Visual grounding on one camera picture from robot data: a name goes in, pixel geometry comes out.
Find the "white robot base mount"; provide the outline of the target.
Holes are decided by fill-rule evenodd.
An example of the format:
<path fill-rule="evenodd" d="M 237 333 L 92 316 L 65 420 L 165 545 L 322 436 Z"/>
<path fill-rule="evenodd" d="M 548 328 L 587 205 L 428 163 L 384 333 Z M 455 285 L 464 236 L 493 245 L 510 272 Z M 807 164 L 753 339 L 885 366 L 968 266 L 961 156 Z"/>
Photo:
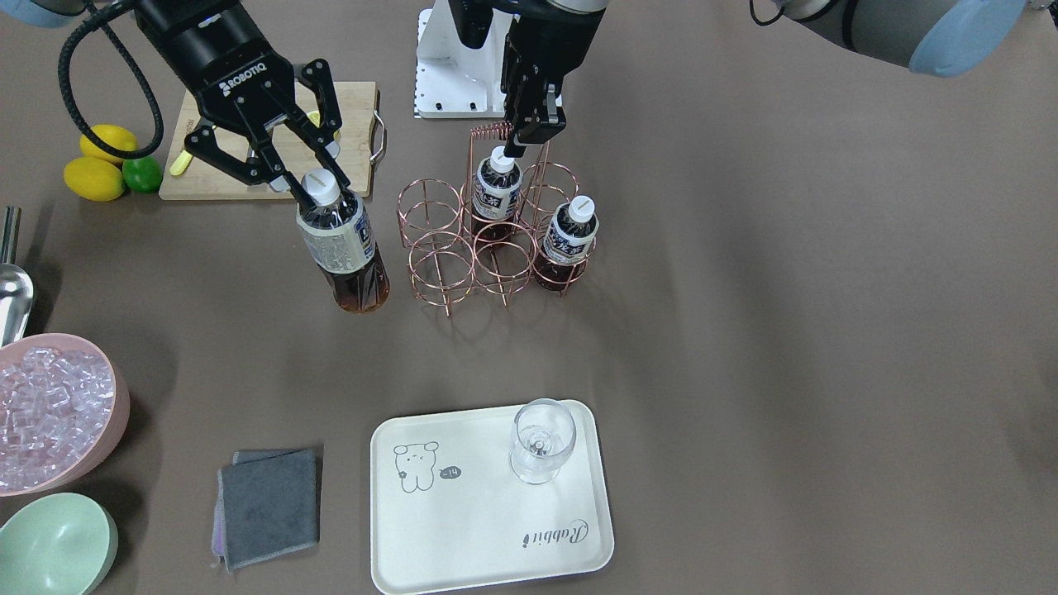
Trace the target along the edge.
<path fill-rule="evenodd" d="M 505 42 L 522 12 L 572 12 L 565 1 L 437 1 L 418 18 L 420 118 L 501 118 Z"/>

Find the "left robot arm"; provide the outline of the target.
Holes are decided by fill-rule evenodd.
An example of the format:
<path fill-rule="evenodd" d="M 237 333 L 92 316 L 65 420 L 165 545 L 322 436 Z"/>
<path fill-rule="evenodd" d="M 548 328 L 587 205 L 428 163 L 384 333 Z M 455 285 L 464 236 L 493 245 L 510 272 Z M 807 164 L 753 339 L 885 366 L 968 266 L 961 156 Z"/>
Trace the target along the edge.
<path fill-rule="evenodd" d="M 776 19 L 834 46 L 912 73 L 954 78 L 989 57 L 1027 11 L 1025 1 L 778 1 Z M 512 17 L 500 61 L 508 128 L 503 154 L 522 157 L 566 128 L 558 101 L 565 76 L 592 46 L 605 1 L 450 1 L 455 34 L 471 50 L 496 12 Z"/>

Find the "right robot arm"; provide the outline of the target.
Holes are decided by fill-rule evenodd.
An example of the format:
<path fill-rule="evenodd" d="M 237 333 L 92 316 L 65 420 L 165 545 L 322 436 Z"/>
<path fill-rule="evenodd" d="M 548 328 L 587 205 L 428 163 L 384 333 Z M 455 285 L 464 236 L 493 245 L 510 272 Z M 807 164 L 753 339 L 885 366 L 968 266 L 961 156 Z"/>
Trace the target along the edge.
<path fill-rule="evenodd" d="M 189 91 L 199 121 L 183 147 L 195 159 L 244 185 L 267 184 L 291 193 L 304 211 L 320 206 L 307 187 L 284 164 L 273 131 L 287 127 L 332 176 L 341 198 L 352 195 L 338 162 L 341 112 L 329 64 L 291 64 L 268 42 L 239 1 L 4 1 L 2 10 L 31 26 L 58 29 L 74 24 L 58 56 L 60 95 L 69 118 L 99 150 L 121 159 L 147 157 L 161 144 L 161 110 L 135 57 L 122 44 L 111 23 L 135 17 L 136 28 Z M 69 69 L 83 39 L 102 31 L 128 65 L 154 118 L 156 132 L 143 148 L 120 148 L 92 131 L 74 98 Z"/>

